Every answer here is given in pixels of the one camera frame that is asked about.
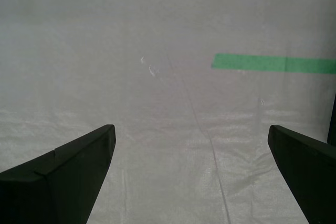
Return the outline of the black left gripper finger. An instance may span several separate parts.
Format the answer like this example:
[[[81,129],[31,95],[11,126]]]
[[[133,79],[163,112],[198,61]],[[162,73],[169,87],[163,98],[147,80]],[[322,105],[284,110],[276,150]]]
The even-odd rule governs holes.
[[[115,144],[107,124],[1,172],[1,223],[87,223]]]
[[[335,223],[335,147],[280,125],[268,145],[308,223]]]

